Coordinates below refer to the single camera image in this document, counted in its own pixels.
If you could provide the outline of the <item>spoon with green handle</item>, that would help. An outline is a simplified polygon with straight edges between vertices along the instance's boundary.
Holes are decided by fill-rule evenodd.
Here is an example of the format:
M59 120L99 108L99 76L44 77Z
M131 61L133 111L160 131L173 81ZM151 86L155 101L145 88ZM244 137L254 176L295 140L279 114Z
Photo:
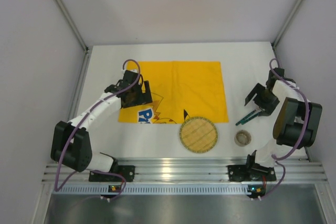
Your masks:
M246 116L244 116L241 120L239 120L235 125L244 125L247 122L251 121L252 119L256 118L259 116L261 110L260 109L255 109L252 110L250 113L248 113Z

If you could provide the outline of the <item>yellow cartoon placemat cloth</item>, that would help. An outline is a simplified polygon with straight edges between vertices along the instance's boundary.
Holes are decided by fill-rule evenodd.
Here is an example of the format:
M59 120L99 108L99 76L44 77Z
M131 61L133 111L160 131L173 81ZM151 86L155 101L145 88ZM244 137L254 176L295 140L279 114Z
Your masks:
M182 124L202 116L213 123L229 121L219 61L140 61L127 69L141 69L150 84L152 102L121 109L120 123Z

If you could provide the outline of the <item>small grey cup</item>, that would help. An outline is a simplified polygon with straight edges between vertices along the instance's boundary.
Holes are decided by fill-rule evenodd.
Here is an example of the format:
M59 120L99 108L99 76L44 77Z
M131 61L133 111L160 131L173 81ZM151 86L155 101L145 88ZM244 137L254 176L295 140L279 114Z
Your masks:
M247 146L251 143L251 134L246 130L239 130L235 134L234 142L240 147Z

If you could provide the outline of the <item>round woven bamboo plate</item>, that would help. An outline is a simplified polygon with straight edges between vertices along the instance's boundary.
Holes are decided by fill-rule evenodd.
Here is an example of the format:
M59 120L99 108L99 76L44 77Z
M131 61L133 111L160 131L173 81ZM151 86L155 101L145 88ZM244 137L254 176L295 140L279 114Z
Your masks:
M182 145L190 152L209 152L218 142L218 130L209 119L195 116L186 119L178 132Z

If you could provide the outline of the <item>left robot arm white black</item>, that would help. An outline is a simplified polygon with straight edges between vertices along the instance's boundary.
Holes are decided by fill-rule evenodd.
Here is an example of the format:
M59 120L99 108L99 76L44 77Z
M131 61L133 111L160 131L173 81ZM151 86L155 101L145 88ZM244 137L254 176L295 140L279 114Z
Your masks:
M100 98L88 109L68 122L56 124L51 146L51 159L77 171L109 172L116 162L110 155L93 150L89 135L113 113L152 102L150 83L142 75L125 70L117 84L105 88Z

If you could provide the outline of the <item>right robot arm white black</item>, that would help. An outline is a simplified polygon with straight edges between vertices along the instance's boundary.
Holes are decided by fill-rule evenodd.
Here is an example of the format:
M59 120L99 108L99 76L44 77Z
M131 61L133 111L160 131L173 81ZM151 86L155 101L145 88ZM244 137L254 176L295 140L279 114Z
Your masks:
M270 116L276 108L280 109L271 140L247 156L247 173L266 176L271 173L276 161L284 160L296 150L314 143L322 106L310 102L295 81L285 77L283 68L272 68L266 84L256 84L246 97L245 102L250 101L257 108L241 119L240 124L256 117Z

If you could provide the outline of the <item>aluminium rail frame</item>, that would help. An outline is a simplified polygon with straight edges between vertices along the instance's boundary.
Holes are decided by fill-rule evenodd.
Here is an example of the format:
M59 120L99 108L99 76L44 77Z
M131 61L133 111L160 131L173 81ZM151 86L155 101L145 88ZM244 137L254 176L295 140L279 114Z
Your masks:
M227 183L227 166L244 164L243 159L223 158L152 158L119 159L120 165L135 166L135 183ZM320 162L306 159L280 161L286 168L285 184L326 183Z

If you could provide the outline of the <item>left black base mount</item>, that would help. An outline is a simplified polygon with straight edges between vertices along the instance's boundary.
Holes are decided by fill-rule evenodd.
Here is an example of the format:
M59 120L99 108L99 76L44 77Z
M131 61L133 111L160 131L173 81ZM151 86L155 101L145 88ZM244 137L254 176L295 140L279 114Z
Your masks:
M119 174L124 177L126 182L133 182L135 176L135 166L133 165L115 165L110 169L109 173ZM90 172L90 182L122 182L122 179L117 176Z

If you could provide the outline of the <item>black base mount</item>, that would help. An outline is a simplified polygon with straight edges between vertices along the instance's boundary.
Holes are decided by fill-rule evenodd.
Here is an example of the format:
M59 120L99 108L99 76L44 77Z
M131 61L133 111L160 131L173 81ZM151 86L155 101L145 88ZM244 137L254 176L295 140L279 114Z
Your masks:
M133 182L135 176L135 166L133 165L115 165L110 169L109 173L119 174L124 177L126 182ZM122 182L122 179L117 176L90 172L90 182Z
M261 182L264 178L267 182L277 180L275 170L271 167L260 165L229 165L227 166L230 182Z

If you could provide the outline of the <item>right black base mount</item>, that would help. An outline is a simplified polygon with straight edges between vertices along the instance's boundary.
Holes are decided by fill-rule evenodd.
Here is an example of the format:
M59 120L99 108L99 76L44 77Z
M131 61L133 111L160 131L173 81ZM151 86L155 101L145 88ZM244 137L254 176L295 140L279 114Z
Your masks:
M277 180L275 170L271 167L260 165L229 165L227 166L230 182L261 182L264 178L267 182Z

